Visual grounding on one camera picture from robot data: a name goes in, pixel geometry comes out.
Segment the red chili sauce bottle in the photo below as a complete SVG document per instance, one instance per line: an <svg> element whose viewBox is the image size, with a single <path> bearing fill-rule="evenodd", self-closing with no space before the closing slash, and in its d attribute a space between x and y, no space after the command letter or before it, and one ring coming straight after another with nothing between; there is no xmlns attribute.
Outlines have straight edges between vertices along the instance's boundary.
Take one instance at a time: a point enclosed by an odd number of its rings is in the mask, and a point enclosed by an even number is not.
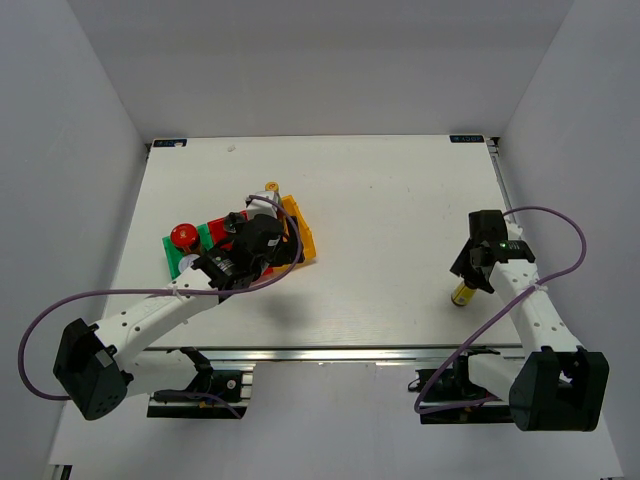
<svg viewBox="0 0 640 480"><path fill-rule="evenodd" d="M275 181L271 181L265 184L265 190L269 192L279 193L279 184Z"/></svg>

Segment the small yellow label bottle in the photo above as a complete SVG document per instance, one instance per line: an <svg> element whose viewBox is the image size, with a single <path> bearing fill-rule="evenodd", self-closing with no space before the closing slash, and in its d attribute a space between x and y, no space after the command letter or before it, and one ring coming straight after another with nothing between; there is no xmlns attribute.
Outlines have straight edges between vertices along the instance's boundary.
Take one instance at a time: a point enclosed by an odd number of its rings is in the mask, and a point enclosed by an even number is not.
<svg viewBox="0 0 640 480"><path fill-rule="evenodd" d="M457 307L467 306L473 299L477 288L471 283L462 280L451 293L451 301Z"/></svg>

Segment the red lid sauce jar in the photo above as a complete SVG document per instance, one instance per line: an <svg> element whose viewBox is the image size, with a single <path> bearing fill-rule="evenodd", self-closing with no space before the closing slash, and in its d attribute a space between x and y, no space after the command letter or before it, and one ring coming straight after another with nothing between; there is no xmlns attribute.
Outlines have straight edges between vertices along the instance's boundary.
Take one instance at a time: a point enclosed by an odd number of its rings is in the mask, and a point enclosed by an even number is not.
<svg viewBox="0 0 640 480"><path fill-rule="evenodd" d="M201 255L202 244L197 228L190 223L176 225L170 232L169 239L174 248L186 255Z"/></svg>

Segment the silver lid jar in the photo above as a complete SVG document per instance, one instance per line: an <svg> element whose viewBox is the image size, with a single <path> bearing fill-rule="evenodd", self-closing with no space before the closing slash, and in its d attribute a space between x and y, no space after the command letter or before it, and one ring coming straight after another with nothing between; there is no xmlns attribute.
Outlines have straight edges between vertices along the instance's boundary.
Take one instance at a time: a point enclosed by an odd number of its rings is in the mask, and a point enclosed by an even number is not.
<svg viewBox="0 0 640 480"><path fill-rule="evenodd" d="M182 274L188 268L191 268L196 260L198 260L200 256L198 254L188 254L183 256L178 262L178 272Z"/></svg>

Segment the white spice jar black lid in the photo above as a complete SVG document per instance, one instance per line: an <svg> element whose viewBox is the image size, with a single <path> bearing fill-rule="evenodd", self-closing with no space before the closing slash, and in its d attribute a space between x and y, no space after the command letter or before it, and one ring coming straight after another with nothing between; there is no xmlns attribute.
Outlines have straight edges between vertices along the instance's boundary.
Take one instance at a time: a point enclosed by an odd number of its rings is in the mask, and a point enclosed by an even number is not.
<svg viewBox="0 0 640 480"><path fill-rule="evenodd" d="M230 212L223 219L223 230L229 235L238 235L244 229L248 220L244 212Z"/></svg>

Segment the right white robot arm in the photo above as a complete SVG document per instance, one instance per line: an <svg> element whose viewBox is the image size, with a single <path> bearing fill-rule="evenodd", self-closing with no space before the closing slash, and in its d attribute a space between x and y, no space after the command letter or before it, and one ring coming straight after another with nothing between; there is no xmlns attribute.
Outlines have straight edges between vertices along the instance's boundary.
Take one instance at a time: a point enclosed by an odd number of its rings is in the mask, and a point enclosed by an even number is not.
<svg viewBox="0 0 640 480"><path fill-rule="evenodd" d="M468 350L453 363L453 390L466 399L484 390L497 397L522 431L594 430L609 364L603 353L584 348L561 319L519 226L499 210L470 213L469 238L451 271L462 288L514 304L508 314L525 355L517 365L493 351Z"/></svg>

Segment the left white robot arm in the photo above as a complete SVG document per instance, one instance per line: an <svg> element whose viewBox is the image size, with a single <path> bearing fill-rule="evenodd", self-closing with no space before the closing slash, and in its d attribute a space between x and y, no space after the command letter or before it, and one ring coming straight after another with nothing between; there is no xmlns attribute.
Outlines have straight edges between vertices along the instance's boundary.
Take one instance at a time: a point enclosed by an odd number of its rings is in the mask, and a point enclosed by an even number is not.
<svg viewBox="0 0 640 480"><path fill-rule="evenodd" d="M238 413L238 387L194 346L159 354L149 346L192 317L260 284L270 268L290 271L305 258L297 217L259 213L238 222L167 287L120 314L63 330L53 374L82 416L100 419L142 394L163 401L206 401Z"/></svg>

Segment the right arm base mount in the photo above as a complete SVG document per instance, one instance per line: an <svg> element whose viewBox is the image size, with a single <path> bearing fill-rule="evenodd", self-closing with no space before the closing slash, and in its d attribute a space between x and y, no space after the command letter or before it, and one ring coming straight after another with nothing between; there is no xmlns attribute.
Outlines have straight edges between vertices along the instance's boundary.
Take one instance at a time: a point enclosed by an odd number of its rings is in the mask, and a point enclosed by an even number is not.
<svg viewBox="0 0 640 480"><path fill-rule="evenodd" d="M415 366L416 378L409 382L407 390L419 394L427 381L435 374L439 366L453 352L452 349L427 348L418 349ZM523 354L520 348L491 348L489 346L475 346L465 351L436 380L435 385L421 402L421 408L433 408L451 403L478 401L490 397L490 393L472 384L468 378L468 356L477 354L499 355L505 360L521 364ZM501 400L487 402L483 405L472 405L464 408L439 411L429 415L421 414L420 423L423 425L453 424L512 424L513 419L506 403Z"/></svg>

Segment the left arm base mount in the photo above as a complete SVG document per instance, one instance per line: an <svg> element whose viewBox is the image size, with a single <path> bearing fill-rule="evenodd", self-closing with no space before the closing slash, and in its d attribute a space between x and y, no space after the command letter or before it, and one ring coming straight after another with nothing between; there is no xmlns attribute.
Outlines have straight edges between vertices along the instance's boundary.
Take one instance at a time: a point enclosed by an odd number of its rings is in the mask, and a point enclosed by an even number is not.
<svg viewBox="0 0 640 480"><path fill-rule="evenodd" d="M179 353L191 367L189 383L154 392L149 399L147 417L155 419L241 420L248 408L253 370L246 366L211 363L194 347Z"/></svg>

